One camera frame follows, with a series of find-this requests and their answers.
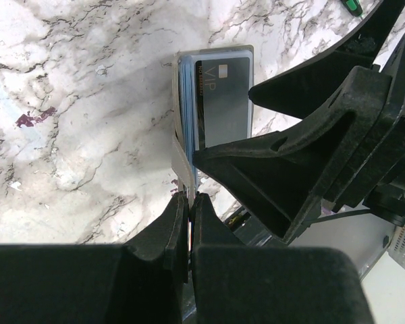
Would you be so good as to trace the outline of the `grey leather card holder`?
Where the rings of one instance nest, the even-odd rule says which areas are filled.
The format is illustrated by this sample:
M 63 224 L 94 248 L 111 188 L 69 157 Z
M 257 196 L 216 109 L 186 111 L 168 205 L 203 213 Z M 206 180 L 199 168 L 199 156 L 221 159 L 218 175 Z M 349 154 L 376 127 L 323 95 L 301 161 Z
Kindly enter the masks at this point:
M 198 126 L 196 122 L 195 62 L 199 59 L 240 57 L 242 55 L 250 57 L 250 90 L 254 85 L 254 48 L 251 45 L 187 51 L 178 53 L 173 62 L 175 135 L 173 137 L 172 167 L 188 198 L 194 198 L 198 188 L 198 171 L 193 164 L 193 154 L 195 151 L 202 150 L 198 147 Z M 253 104 L 251 101 L 250 105 L 252 109 L 250 113 L 251 136 L 253 119 Z

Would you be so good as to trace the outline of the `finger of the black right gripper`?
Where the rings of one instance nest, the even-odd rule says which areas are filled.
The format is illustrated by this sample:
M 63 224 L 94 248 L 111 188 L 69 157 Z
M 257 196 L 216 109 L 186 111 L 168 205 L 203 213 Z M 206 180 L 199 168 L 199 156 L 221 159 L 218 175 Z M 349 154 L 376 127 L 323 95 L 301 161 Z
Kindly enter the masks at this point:
M 194 165 L 289 242 L 377 121 L 391 83 L 388 75 L 355 67 L 296 125 L 196 151 Z

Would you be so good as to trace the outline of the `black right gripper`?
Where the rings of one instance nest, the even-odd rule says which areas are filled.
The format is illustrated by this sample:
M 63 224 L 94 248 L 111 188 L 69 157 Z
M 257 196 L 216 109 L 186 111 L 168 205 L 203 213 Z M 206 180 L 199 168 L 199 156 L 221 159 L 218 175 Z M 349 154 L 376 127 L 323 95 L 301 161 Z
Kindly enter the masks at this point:
M 329 161 L 340 170 L 325 182 L 321 204 L 341 217 L 342 207 L 362 205 L 398 227 L 405 225 L 405 34 L 380 72 L 364 68 L 404 7 L 405 0 L 380 1 L 332 47 L 248 93 L 255 105 L 299 119 L 324 103 L 325 135 L 335 140 Z

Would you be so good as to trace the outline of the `black VIP credit card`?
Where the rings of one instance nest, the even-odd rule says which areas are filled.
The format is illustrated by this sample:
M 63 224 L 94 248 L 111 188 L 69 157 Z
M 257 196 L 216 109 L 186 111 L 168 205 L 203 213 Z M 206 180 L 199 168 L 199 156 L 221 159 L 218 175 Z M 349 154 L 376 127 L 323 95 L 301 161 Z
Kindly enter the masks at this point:
M 199 149 L 250 136 L 250 72 L 248 55 L 195 62 Z

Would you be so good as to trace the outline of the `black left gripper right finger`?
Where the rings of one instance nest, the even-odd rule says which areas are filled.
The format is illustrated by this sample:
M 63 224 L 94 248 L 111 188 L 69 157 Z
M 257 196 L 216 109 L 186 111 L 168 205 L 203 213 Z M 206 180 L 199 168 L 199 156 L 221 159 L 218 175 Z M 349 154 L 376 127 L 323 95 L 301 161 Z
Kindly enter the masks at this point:
M 199 194 L 192 207 L 199 323 L 372 323 L 354 264 L 330 248 L 246 246 Z

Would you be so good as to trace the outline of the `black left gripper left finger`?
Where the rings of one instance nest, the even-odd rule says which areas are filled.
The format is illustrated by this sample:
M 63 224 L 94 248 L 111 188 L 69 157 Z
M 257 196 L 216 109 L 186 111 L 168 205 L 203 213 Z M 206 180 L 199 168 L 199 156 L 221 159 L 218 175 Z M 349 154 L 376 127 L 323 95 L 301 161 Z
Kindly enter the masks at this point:
M 0 245 L 0 323 L 180 323 L 188 199 L 124 244 Z

